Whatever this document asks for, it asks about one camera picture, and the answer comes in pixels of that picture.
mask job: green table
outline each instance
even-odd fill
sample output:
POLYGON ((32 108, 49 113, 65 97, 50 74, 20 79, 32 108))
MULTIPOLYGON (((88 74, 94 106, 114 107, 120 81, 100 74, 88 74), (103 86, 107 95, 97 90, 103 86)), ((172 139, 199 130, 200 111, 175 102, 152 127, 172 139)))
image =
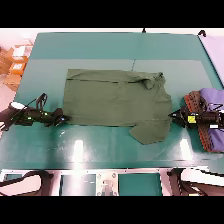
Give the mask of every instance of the green table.
MULTIPOLYGON (((62 106, 66 65, 83 63, 80 66, 88 68, 88 64, 92 63, 94 67, 100 59, 108 60, 107 64, 111 67, 116 62, 119 69, 124 67, 127 70, 135 69, 138 60, 201 61, 212 86, 222 89, 199 38, 194 35, 43 33, 36 38, 15 101, 26 104, 45 92, 49 98, 46 110, 53 111, 62 106)), ((175 124, 172 124, 168 142, 146 146, 132 139, 128 130, 122 127, 72 125, 50 128, 44 128, 42 124, 12 126, 0 140, 0 168, 109 169, 209 165, 213 170, 224 172, 222 154, 204 152, 196 130, 189 136, 195 142, 195 155, 203 155, 202 160, 201 157, 196 160, 181 159, 178 147, 175 152, 172 151, 173 142, 180 143, 182 140, 175 134, 179 131, 175 124), (84 147, 81 156, 80 152, 74 154, 75 142, 80 139, 84 147), (153 157, 152 153, 161 148, 162 156, 153 157), (178 155, 178 159, 174 158, 173 153, 178 155)))

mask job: metal bracket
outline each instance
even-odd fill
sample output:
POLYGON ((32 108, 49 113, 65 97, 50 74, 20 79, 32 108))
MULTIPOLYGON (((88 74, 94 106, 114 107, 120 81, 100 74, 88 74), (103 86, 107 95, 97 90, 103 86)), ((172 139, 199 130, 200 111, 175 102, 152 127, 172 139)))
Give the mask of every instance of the metal bracket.
POLYGON ((99 173, 96 176, 96 196, 118 195, 118 173, 99 173))

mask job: black clamp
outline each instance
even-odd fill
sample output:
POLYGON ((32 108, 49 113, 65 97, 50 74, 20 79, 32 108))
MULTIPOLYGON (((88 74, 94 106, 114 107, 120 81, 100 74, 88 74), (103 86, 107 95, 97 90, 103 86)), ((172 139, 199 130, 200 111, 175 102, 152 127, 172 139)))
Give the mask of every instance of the black clamp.
POLYGON ((201 30, 199 33, 198 33, 198 35, 203 35, 204 37, 206 37, 206 33, 205 33, 205 31, 204 30, 201 30))

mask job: floor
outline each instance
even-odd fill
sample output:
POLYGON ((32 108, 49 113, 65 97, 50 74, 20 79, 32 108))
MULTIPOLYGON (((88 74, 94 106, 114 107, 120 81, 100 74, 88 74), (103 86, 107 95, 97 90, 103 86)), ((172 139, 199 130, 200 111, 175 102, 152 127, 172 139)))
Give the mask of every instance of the floor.
POLYGON ((13 101, 16 95, 16 92, 3 84, 5 77, 6 75, 4 74, 0 75, 0 112, 8 107, 9 103, 13 101))

